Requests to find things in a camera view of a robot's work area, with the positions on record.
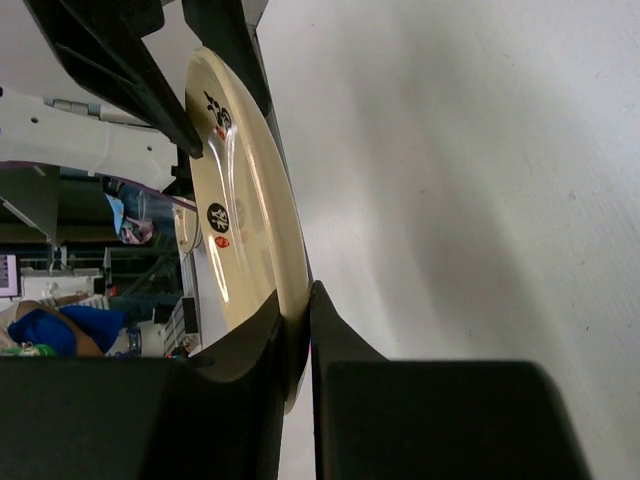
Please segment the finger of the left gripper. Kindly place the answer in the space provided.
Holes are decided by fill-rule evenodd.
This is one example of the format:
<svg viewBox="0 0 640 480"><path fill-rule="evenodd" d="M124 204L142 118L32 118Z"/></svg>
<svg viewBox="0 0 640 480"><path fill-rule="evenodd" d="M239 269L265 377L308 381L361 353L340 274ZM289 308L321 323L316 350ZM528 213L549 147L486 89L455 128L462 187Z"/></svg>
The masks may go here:
<svg viewBox="0 0 640 480"><path fill-rule="evenodd" d="M30 0L50 49L83 89L142 120L184 153L202 142L142 39L164 26L161 1Z"/></svg>
<svg viewBox="0 0 640 480"><path fill-rule="evenodd" d="M267 116L272 101L245 22L241 0L183 0L187 25L240 78Z"/></svg>

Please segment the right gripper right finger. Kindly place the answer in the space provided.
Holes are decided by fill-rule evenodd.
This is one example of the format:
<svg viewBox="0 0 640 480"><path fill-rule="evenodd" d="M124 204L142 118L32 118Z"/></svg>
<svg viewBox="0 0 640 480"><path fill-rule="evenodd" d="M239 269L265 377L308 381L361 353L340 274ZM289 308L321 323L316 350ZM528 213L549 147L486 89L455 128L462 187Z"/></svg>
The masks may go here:
<svg viewBox="0 0 640 480"><path fill-rule="evenodd" d="M390 360L315 282L309 304L320 479L587 479L552 378L529 361Z"/></svg>

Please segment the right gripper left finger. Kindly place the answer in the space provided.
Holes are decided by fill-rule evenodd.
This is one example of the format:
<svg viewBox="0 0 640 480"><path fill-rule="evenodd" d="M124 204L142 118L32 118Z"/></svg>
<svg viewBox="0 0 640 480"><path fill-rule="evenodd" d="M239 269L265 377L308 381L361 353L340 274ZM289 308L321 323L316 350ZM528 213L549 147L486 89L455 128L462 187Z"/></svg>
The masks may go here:
<svg viewBox="0 0 640 480"><path fill-rule="evenodd" d="M5 357L5 479L274 479L309 318L271 295L187 360Z"/></svg>

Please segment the cream yellow plate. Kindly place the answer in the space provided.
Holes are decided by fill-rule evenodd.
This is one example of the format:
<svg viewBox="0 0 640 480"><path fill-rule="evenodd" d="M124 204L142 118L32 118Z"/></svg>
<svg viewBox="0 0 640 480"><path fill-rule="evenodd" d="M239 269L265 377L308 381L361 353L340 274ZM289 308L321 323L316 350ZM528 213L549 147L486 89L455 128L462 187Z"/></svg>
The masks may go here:
<svg viewBox="0 0 640 480"><path fill-rule="evenodd" d="M230 329L278 297L285 334L285 409L304 376L311 281L285 165L267 121L232 69L206 47L186 71L186 113L201 142L192 158L196 207Z"/></svg>

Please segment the white plate green rim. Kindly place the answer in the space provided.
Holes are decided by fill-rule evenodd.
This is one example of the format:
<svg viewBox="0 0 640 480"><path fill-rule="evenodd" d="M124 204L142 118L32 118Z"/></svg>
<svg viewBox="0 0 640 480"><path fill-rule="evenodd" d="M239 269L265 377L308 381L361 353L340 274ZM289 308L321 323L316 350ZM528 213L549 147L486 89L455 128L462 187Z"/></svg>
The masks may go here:
<svg viewBox="0 0 640 480"><path fill-rule="evenodd" d="M173 208L174 231L179 250L187 255L197 249L203 236L197 211L175 204Z"/></svg>

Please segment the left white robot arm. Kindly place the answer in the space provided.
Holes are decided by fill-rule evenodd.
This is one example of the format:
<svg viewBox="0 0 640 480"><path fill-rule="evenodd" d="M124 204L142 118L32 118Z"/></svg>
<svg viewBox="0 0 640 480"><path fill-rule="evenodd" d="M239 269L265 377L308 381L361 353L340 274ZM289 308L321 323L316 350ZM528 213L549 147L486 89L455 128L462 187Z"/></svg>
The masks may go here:
<svg viewBox="0 0 640 480"><path fill-rule="evenodd" d="M182 1L181 80L156 59L161 1L1 5L1 177L79 169L156 192L262 192L281 165L240 1Z"/></svg>

